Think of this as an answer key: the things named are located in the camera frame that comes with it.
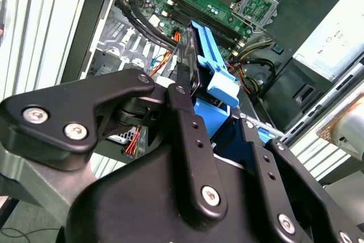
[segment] blue plastic bracket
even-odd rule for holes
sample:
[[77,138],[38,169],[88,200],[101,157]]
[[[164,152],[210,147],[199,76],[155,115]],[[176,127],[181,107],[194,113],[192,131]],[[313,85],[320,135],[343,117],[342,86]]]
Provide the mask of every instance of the blue plastic bracket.
[[211,71],[212,79],[207,87],[207,93],[232,108],[239,105],[239,86],[235,77],[228,72],[224,60],[217,48],[211,30],[192,21],[192,26],[198,31],[203,56],[198,55],[197,60],[204,68]]
[[214,136],[216,131],[230,116],[230,107],[227,105],[226,109],[220,109],[216,106],[208,104],[203,100],[197,98],[194,105],[195,113],[204,119],[207,133],[210,138]]

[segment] wire bundle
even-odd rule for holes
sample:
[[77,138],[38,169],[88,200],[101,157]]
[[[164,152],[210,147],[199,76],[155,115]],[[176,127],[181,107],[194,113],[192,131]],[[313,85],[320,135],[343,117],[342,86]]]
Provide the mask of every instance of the wire bundle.
[[[243,70],[240,68],[240,67],[236,67],[236,66],[234,66],[234,65],[227,65],[229,68],[232,68],[232,69],[234,69],[234,70],[236,70],[237,71],[237,73],[238,73],[238,75],[239,75],[239,78],[240,78],[240,82],[241,82],[241,84],[242,84],[242,86],[243,86],[243,88],[245,89],[245,91],[246,91],[246,93],[248,93],[249,95],[251,95],[251,94],[257,94],[258,92],[259,92],[259,85],[258,85],[258,83],[254,80],[254,79],[252,79],[252,78],[250,78],[250,77],[247,77],[244,73],[243,73]],[[253,89],[254,90],[252,90],[252,89],[250,89],[249,87],[248,87],[248,85],[245,83],[245,80],[244,79],[247,79],[249,82],[251,82],[252,83],[252,85],[253,85]]]
[[123,0],[116,0],[115,5],[121,9],[125,17],[133,25],[133,27],[139,31],[144,37],[156,45],[173,51],[177,46],[177,43],[171,38],[165,36],[158,31],[143,15],[138,7],[137,0],[130,0],[131,9],[135,15],[132,15],[131,11],[125,6]]
[[[176,41],[176,42],[179,42],[181,41],[181,32],[180,31],[176,31],[174,36],[173,36],[173,40]],[[163,67],[167,61],[169,60],[169,58],[171,57],[172,55],[172,51],[167,51],[164,56],[163,56],[163,59],[162,61],[157,65],[157,67],[150,73],[150,77],[152,77],[154,74],[157,73],[158,70],[161,69],[161,67]],[[155,60],[157,58],[159,58],[159,56],[157,56],[156,58],[153,59],[152,63],[153,64],[155,62]],[[128,154],[128,155],[131,155],[133,158],[135,158],[136,154],[137,154],[137,150],[138,150],[138,141],[139,141],[139,138],[140,138],[140,131],[141,131],[141,128],[138,127],[134,133],[134,136],[133,138],[131,139],[129,145],[126,147],[125,149],[125,153]]]
[[[180,31],[176,31],[174,36],[173,36],[173,40],[176,42],[181,41],[181,32]],[[158,72],[158,70],[160,70],[169,60],[169,58],[171,57],[172,52],[171,51],[167,51],[166,54],[164,54],[162,61],[159,63],[159,65],[150,73],[150,77],[152,77],[154,74],[156,74]]]
[[133,138],[131,139],[129,145],[125,149],[125,153],[131,155],[132,157],[135,157],[135,154],[137,153],[137,141],[140,137],[140,128],[137,127],[134,133]]
[[[228,64],[228,67],[233,69],[232,73],[235,73],[235,72],[238,73],[242,86],[244,87],[245,91],[248,94],[258,95],[259,85],[254,79],[244,75],[241,67],[243,65],[249,65],[249,64],[267,65],[270,67],[270,71],[272,72],[269,82],[274,80],[276,73],[275,73],[275,66],[274,66],[273,62],[271,62],[267,59],[263,59],[263,58],[249,59],[248,61],[246,60],[247,56],[249,54],[251,54],[252,52],[254,52],[258,49],[263,49],[263,48],[269,47],[273,43],[274,42],[272,40],[267,40],[267,41],[258,42],[258,43],[249,45],[244,50],[242,50],[238,54],[238,56],[231,59],[230,63]],[[253,87],[252,89],[248,87],[248,85],[245,82],[245,79],[248,80],[252,84],[252,87]]]

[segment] orange wire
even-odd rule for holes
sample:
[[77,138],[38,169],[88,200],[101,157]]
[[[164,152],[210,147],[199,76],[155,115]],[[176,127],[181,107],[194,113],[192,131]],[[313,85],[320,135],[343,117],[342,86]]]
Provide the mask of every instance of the orange wire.
[[[176,31],[174,36],[173,36],[173,40],[174,41],[181,41],[181,33],[179,31]],[[152,77],[154,74],[157,73],[158,70],[161,69],[161,67],[163,67],[166,62],[169,60],[169,57],[171,56],[172,52],[171,51],[167,51],[165,54],[164,54],[164,57],[162,59],[162,61],[159,63],[159,65],[150,73],[150,77]]]
[[[230,68],[234,68],[234,69],[236,69],[237,67],[235,67],[235,66],[233,66],[233,65],[227,65],[228,67],[230,67]],[[238,70],[237,70],[237,72],[238,72],[238,74],[239,74],[239,78],[240,78],[240,82],[241,82],[241,84],[243,85],[243,88],[245,89],[245,91],[250,95],[251,94],[251,92],[250,92],[250,90],[246,87],[246,85],[244,84],[244,81],[243,81],[243,79],[244,79],[244,73],[243,73],[243,70],[241,69],[241,68],[238,68]]]
[[131,147],[134,145],[135,141],[137,140],[137,136],[139,133],[139,128],[136,129],[133,138],[131,139],[131,142],[129,143],[129,145],[127,146],[125,152],[129,154],[129,150],[131,149]]

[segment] blue connector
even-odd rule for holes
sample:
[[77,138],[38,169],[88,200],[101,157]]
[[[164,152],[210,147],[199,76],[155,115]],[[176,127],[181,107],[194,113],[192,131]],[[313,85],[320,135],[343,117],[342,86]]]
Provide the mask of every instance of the blue connector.
[[211,30],[192,21],[192,26],[198,31],[202,52],[197,60],[204,68],[211,71],[212,79],[207,87],[207,93],[222,101],[232,108],[239,105],[239,86],[235,83],[235,77],[228,72],[224,60],[217,48]]

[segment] screw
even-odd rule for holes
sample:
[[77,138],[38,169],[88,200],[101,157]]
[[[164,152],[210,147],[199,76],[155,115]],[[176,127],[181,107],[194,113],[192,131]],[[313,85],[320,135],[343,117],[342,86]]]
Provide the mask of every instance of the screw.
[[282,228],[289,234],[294,234],[296,232],[295,226],[292,223],[292,221],[289,219],[288,216],[284,214],[280,214],[278,216],[279,224],[282,226]]
[[177,91],[182,93],[182,94],[186,94],[186,91],[184,91],[183,87],[180,87],[179,85],[176,87]]
[[344,243],[353,243],[350,239],[350,237],[344,233],[344,232],[339,232],[341,239],[343,240]]
[[214,188],[210,186],[203,186],[201,193],[203,198],[209,205],[218,206],[218,204],[220,203],[220,197]]
[[79,123],[70,123],[64,128],[64,134],[70,139],[79,141],[86,138],[87,129],[85,126],[80,125]]
[[147,76],[145,76],[144,74],[139,74],[138,79],[140,81],[142,81],[143,83],[146,83],[146,84],[149,83],[149,80],[148,80]]
[[284,147],[283,147],[283,145],[280,144],[280,142],[277,142],[277,146],[278,146],[279,150],[281,150],[281,151],[284,150]]
[[48,114],[41,108],[28,108],[23,112],[23,117],[27,122],[40,124],[48,119]]
[[253,127],[254,127],[254,125],[253,125],[250,121],[246,121],[245,123],[246,123],[246,125],[247,125],[249,128],[253,128]]

